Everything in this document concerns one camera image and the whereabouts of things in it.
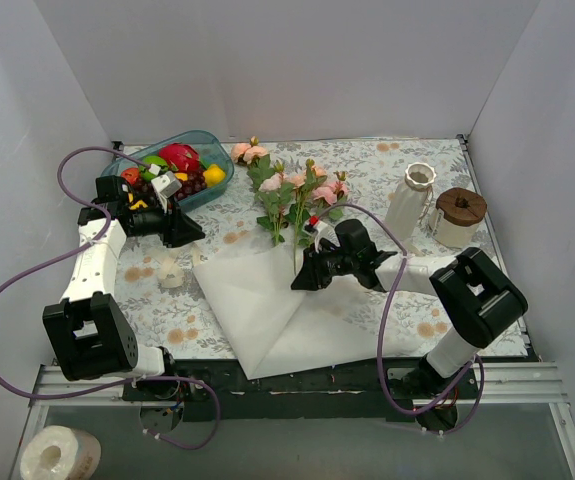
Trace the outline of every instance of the brown lid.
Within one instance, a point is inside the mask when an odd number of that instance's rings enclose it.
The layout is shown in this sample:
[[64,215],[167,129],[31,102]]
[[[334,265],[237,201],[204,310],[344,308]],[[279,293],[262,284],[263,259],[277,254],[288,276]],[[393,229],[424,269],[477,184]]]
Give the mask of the brown lid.
[[440,194],[436,208],[445,212],[445,218],[454,225],[469,227],[482,221],[487,202],[476,192],[456,187]]

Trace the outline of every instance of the toilet paper roll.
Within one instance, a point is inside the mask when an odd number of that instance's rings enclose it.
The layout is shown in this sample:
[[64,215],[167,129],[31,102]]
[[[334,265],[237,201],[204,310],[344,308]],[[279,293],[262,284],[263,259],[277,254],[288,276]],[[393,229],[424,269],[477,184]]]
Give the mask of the toilet paper roll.
[[93,435],[52,425],[36,435],[20,459],[24,480],[85,480],[100,461],[100,443]]

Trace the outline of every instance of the folded paper sheet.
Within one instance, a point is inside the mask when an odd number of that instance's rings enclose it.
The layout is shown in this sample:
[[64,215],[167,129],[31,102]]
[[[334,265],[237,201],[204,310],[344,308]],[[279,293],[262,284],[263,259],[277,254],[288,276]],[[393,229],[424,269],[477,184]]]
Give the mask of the folded paper sheet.
[[[291,249],[243,257],[226,255],[196,265],[200,283],[248,379],[374,358],[373,331],[346,319],[367,302],[353,277],[335,278],[319,292],[294,292]],[[385,335],[384,354],[413,350],[406,337]]]

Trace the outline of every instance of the white vase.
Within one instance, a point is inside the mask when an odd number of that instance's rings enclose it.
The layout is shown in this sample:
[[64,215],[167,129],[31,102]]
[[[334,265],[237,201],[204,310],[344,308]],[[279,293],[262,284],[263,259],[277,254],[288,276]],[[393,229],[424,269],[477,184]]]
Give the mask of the white vase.
[[426,163],[412,163],[405,170],[385,217],[385,225],[399,241],[414,232],[435,179],[436,171]]

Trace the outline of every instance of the robotic arm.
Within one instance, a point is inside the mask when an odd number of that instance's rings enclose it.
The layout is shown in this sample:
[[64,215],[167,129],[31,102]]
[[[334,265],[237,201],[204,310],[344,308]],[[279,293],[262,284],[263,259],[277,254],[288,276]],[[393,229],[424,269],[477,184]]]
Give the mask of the robotic arm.
[[[96,179],[97,198],[93,203],[110,212],[110,227],[100,241],[76,257],[60,303],[43,311],[43,324],[68,380],[173,374],[169,352],[138,344],[114,300],[118,256],[127,237],[158,233],[168,248],[205,238],[196,222],[175,202],[168,202],[180,188],[172,173],[154,178],[152,186],[158,205],[147,206],[135,198],[125,179]],[[100,211],[83,208],[78,218],[80,244],[89,242],[105,222]]]
[[[308,228],[310,233],[322,231],[318,225]],[[389,291],[401,256],[377,250],[359,220],[339,223],[335,233],[339,245],[323,238],[305,249],[292,290],[326,288],[334,276],[351,274],[366,288]],[[437,296],[453,325],[403,379],[410,388],[424,391],[439,391],[476,352],[527,311],[527,300],[518,288],[482,250],[473,247],[456,256],[411,257],[398,289]]]

